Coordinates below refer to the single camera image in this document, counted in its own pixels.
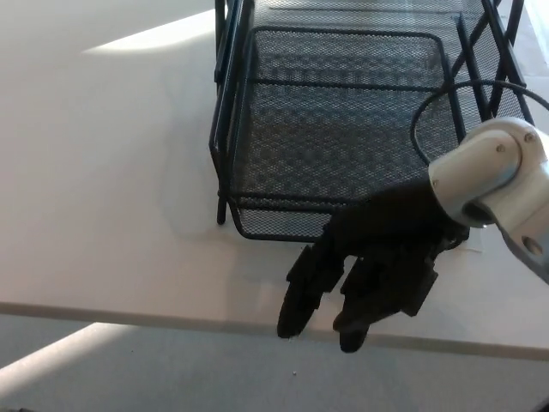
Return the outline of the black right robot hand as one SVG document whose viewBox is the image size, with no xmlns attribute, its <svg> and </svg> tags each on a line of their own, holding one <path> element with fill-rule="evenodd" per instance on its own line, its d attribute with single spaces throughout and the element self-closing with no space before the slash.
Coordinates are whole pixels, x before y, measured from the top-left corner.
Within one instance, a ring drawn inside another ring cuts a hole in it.
<svg viewBox="0 0 549 412">
<path fill-rule="evenodd" d="M 468 227 L 443 211 L 427 180 L 341 209 L 287 273 L 278 337 L 300 335 L 322 297 L 339 288 L 344 301 L 333 329 L 342 352 L 358 351 L 373 324 L 398 312 L 418 314 L 437 279 L 438 255 L 468 235 Z"/>
</svg>

